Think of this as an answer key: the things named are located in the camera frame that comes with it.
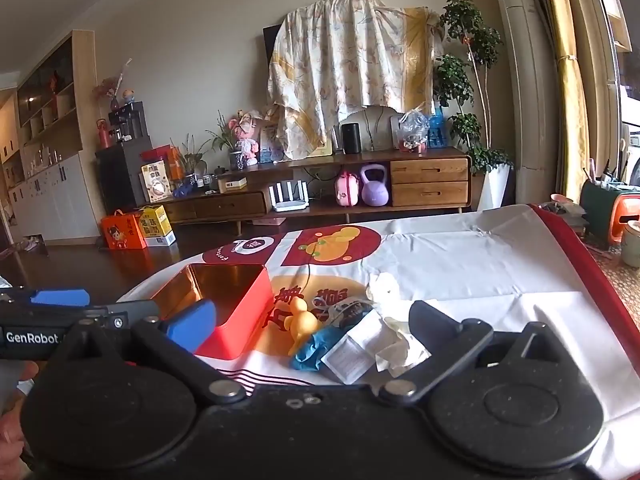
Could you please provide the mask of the person left hand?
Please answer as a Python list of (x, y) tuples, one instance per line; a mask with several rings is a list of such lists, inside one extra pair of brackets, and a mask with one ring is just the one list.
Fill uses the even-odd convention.
[(2, 479), (24, 479), (28, 475), (28, 467), (21, 459), (25, 439), (20, 417), (25, 396), (25, 393), (17, 390), (10, 402), (11, 408), (1, 416)]

